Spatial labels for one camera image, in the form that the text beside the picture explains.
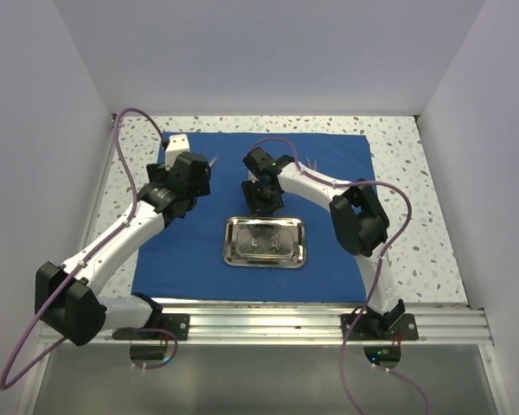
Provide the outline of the steel surgical scissors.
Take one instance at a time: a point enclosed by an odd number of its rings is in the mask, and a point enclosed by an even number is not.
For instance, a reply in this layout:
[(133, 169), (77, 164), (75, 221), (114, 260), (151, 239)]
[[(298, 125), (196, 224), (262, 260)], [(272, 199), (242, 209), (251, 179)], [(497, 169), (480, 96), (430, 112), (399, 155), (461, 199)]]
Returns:
[(314, 171), (318, 170), (318, 163), (316, 159), (310, 159), (309, 157), (306, 157), (306, 164), (309, 169)]

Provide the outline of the blue cloth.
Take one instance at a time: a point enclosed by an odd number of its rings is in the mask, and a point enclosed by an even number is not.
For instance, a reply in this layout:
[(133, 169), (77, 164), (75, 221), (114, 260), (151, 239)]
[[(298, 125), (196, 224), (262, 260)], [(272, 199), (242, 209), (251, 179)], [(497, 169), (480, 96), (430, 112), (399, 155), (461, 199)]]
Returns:
[(306, 262), (298, 269), (237, 267), (223, 259), (225, 227), (246, 215), (242, 162), (262, 136), (255, 133), (190, 133), (190, 148), (218, 156), (211, 193), (184, 218), (143, 244), (132, 292), (149, 297), (274, 302), (361, 302), (365, 289), (353, 256), (336, 240), (330, 213), (297, 195), (283, 196), (280, 216), (305, 223)]

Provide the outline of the steel instrument tray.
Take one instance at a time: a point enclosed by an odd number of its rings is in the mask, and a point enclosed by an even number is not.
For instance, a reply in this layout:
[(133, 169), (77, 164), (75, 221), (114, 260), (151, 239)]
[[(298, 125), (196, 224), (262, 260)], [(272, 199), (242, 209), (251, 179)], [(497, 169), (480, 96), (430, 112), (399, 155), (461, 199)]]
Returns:
[(305, 223), (298, 218), (234, 216), (227, 221), (227, 265), (298, 269), (306, 254)]

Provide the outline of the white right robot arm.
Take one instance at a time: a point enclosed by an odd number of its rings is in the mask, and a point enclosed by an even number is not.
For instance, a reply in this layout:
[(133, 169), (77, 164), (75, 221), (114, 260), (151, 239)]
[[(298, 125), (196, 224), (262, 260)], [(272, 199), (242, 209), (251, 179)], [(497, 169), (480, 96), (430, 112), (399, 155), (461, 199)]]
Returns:
[(389, 218), (368, 182), (323, 175), (292, 156), (271, 157), (256, 147), (243, 158), (248, 180), (241, 184), (252, 214), (273, 214), (283, 195), (297, 195), (330, 213), (336, 240), (357, 263), (367, 294), (367, 309), (356, 327), (378, 339), (399, 328), (405, 305), (397, 294), (385, 245)]

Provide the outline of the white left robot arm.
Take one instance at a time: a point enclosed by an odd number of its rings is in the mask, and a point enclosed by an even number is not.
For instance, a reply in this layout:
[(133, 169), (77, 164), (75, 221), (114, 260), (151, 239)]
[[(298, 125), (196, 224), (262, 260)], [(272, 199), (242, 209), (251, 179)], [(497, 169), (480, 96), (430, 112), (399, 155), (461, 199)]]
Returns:
[(141, 245), (209, 195), (211, 166), (205, 156), (184, 151), (170, 164), (146, 169), (148, 183), (104, 234), (61, 265), (45, 263), (35, 275), (36, 317), (77, 346), (103, 330), (133, 329), (146, 340), (162, 331), (162, 308), (150, 297), (101, 292)]

